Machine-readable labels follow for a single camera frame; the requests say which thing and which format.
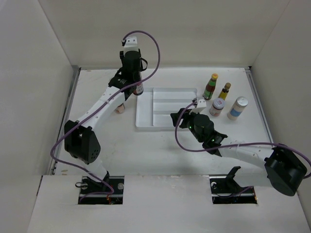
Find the dark soy sauce bottle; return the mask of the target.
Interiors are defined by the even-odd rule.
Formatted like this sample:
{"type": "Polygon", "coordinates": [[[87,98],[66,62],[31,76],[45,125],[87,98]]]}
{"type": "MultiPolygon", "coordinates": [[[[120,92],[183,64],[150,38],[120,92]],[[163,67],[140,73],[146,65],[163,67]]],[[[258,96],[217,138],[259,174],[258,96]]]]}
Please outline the dark soy sauce bottle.
{"type": "Polygon", "coordinates": [[[139,82],[139,83],[136,85],[136,88],[133,92],[135,96],[139,96],[143,94],[144,89],[143,89],[143,83],[141,82],[141,80],[142,80],[141,72],[138,72],[135,77],[135,82],[136,83],[139,82]]]}

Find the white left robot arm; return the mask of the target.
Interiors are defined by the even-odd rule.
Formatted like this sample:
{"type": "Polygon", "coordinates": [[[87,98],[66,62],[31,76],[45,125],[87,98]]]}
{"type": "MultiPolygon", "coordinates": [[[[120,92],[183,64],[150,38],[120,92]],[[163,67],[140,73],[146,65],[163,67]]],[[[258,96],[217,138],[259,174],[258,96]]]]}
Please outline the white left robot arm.
{"type": "Polygon", "coordinates": [[[132,94],[136,94],[138,85],[134,85],[115,94],[122,88],[141,80],[142,57],[140,49],[124,49],[120,52],[122,67],[109,81],[108,87],[100,99],[78,120],[67,121],[65,133],[69,132],[85,118],[90,119],[81,124],[64,140],[64,148],[73,158],[81,161],[83,168],[94,174],[92,187],[97,193],[105,193],[109,188],[107,170],[99,158],[101,146],[96,136],[96,127],[103,124],[109,116],[132,94]]]}

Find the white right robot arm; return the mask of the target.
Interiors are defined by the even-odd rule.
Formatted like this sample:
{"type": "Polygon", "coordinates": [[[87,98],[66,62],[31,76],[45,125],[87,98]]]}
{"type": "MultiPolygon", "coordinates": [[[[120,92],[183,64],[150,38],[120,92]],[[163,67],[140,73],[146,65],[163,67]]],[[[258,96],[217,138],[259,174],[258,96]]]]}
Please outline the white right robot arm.
{"type": "Polygon", "coordinates": [[[214,129],[214,123],[208,116],[195,109],[181,108],[170,114],[173,126],[189,129],[202,144],[202,152],[223,158],[232,158],[264,169],[271,186],[279,193],[293,196],[303,179],[309,177],[307,168],[298,159],[300,152],[283,144],[268,142],[242,143],[231,140],[226,134],[214,129]]]}

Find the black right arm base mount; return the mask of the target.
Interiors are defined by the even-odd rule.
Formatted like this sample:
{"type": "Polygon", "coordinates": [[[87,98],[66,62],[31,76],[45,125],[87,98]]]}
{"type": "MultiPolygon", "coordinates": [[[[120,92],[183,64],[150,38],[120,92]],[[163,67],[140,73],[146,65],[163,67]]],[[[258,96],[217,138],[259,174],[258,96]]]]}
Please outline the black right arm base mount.
{"type": "Polygon", "coordinates": [[[209,176],[213,204],[257,204],[254,187],[241,187],[234,180],[239,169],[240,166],[235,166],[225,175],[209,176]]]}

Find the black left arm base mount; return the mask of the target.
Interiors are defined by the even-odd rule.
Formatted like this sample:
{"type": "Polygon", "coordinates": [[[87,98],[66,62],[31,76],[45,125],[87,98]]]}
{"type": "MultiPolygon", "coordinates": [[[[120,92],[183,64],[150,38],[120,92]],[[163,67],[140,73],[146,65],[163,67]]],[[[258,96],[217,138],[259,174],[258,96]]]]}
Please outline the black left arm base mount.
{"type": "Polygon", "coordinates": [[[79,205],[121,205],[123,204],[124,176],[110,176],[109,173],[104,181],[114,189],[111,189],[104,183],[95,181],[90,177],[83,176],[80,182],[75,184],[79,188],[79,205]]]}

